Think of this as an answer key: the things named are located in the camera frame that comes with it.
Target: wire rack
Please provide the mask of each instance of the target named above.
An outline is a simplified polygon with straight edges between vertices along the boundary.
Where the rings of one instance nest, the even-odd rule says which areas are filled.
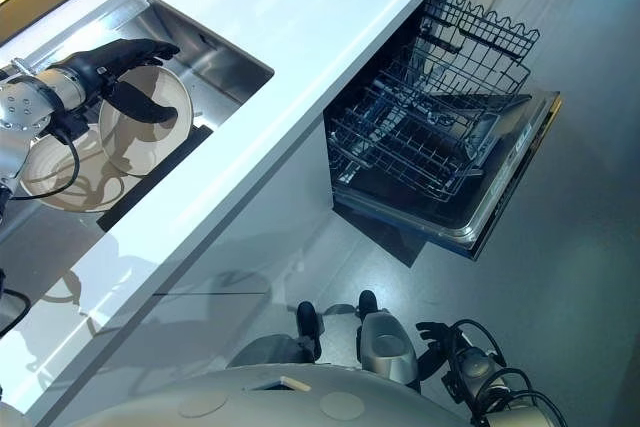
[[[348,184],[376,167],[449,201],[481,175],[493,127],[529,76],[521,62],[539,35],[466,0],[427,0],[420,36],[356,105],[330,119],[334,178]]]

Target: sink basin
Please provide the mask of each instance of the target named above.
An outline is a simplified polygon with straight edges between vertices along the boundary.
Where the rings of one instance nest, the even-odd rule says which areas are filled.
[[[189,91],[198,123],[214,131],[273,76],[262,62],[161,0],[109,0],[25,60],[39,72],[118,38],[180,47],[165,66]]]
[[[108,0],[25,60],[40,72],[73,52],[118,38],[150,38],[180,47],[165,66],[189,91],[194,124],[214,132],[273,76],[262,62],[161,0]],[[97,122],[98,108],[88,112],[90,121]],[[35,200],[9,202],[0,227],[7,286],[41,299],[102,237],[96,224],[101,215],[54,210]]]

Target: black cable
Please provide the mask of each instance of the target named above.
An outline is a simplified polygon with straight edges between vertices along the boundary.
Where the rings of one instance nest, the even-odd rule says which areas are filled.
[[[489,342],[491,342],[491,345],[493,346],[493,348],[496,350],[496,354],[498,356],[498,363],[504,367],[504,356],[502,355],[502,350],[500,350],[500,346],[498,345],[498,343],[496,342],[496,340],[493,338],[493,336],[491,335],[491,333],[479,322],[476,322],[475,320],[471,320],[471,319],[462,319],[457,321],[455,324],[453,324],[450,327],[450,332],[452,333],[451,335],[453,336],[453,338],[451,339],[451,342],[449,342],[449,352],[448,352],[448,360],[449,360],[449,365],[451,367],[451,371],[453,372],[456,381],[458,382],[458,384],[460,385],[460,387],[462,387],[463,392],[462,395],[465,399],[465,402],[467,403],[467,405],[469,406],[470,409],[472,409],[472,411],[475,411],[475,398],[472,397],[471,392],[469,392],[469,389],[467,388],[467,385],[464,383],[464,381],[462,381],[462,376],[460,375],[460,366],[458,365],[458,359],[456,358],[457,355],[457,344],[458,344],[458,332],[459,331],[459,327],[461,325],[473,325],[474,327],[476,327],[478,330],[480,330],[486,337],[487,339],[489,339]]]
[[[20,314],[15,319],[13,319],[9,323],[9,325],[7,325],[4,329],[0,330],[0,338],[4,337],[7,332],[13,329],[16,325],[18,325],[18,323],[20,323],[20,321],[27,316],[27,314],[29,313],[29,310],[31,310],[31,300],[22,292],[18,292],[12,289],[4,289],[3,294],[11,295],[12,297],[17,297],[18,299],[22,300],[22,302],[24,303],[24,307],[22,308],[22,312],[20,312]]]
[[[489,339],[489,342],[491,342],[491,345],[496,350],[496,354],[498,355],[498,363],[502,365],[502,367],[506,367],[506,361],[504,360],[504,355],[502,355],[502,350],[500,349],[500,346],[496,342],[496,339],[493,338],[493,335],[491,335],[491,332],[489,332],[486,329],[486,327],[482,325],[480,322],[476,322],[475,320],[472,320],[472,319],[462,319],[456,322],[455,324],[453,324],[451,328],[457,329],[461,325],[467,325],[467,324],[473,325],[475,328],[480,330],[487,337],[487,339]]]
[[[494,372],[493,374],[491,374],[487,380],[485,380],[482,383],[482,386],[480,387],[480,389],[478,390],[478,393],[476,394],[476,397],[474,399],[474,405],[478,405],[480,398],[482,397],[482,394],[485,393],[485,391],[491,386],[491,384],[496,380],[499,379],[500,377],[502,377],[503,375],[508,375],[508,374],[515,374],[515,375],[519,375],[520,377],[522,377],[522,380],[524,380],[524,383],[527,386],[527,390],[533,390],[533,385],[531,384],[531,380],[529,380],[529,376],[527,374],[525,374],[525,372],[523,370],[520,369],[516,369],[513,367],[505,367],[504,369],[500,369],[496,372]],[[532,399],[533,405],[538,405],[537,401],[534,399]],[[482,410],[480,411],[480,415],[485,415],[486,414],[486,410]]]
[[[528,390],[519,390],[517,392],[512,392],[508,399],[501,400],[498,403],[498,405],[496,405],[495,409],[492,409],[491,412],[501,412],[511,402],[513,402],[516,399],[521,399],[523,397],[531,397],[532,400],[534,398],[538,398],[542,400],[547,405],[547,407],[549,407],[549,409],[553,412],[553,415],[556,416],[556,419],[560,423],[560,427],[568,427],[567,421],[564,419],[562,412],[560,412],[560,409],[556,406],[556,404],[554,404],[551,401],[551,399],[549,399],[549,397],[544,395],[542,392],[538,392],[537,390],[528,389]]]
[[[58,135],[62,137],[62,140],[64,140],[64,143],[69,147],[69,150],[71,150],[71,155],[73,156],[73,173],[71,174],[71,178],[69,179],[69,181],[66,184],[64,184],[62,187],[52,190],[51,192],[45,192],[44,194],[38,194],[38,195],[12,197],[11,200],[33,200],[33,199],[42,199],[44,197],[51,197],[52,195],[56,195],[56,194],[59,194],[60,192],[67,190],[76,181],[76,179],[78,178],[78,174],[80,173],[80,156],[78,155],[76,146],[73,145],[73,142],[65,132],[60,130],[58,132]]]

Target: dishwasher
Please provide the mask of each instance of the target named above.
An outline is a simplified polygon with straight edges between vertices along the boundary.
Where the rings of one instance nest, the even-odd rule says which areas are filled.
[[[336,209],[477,259],[561,106],[526,84],[539,37],[425,0],[324,111]]]

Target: white countertop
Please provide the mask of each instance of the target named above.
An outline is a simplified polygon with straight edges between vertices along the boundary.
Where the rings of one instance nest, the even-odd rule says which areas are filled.
[[[70,0],[0,47],[0,65],[25,57],[104,1]],[[421,0],[163,1],[275,75],[76,263],[79,307],[38,302],[0,340],[3,400],[22,411],[72,360],[80,369],[105,347],[109,335],[95,337],[88,323],[98,330],[126,324],[180,273],[195,246]],[[52,295],[64,294],[59,284]]]

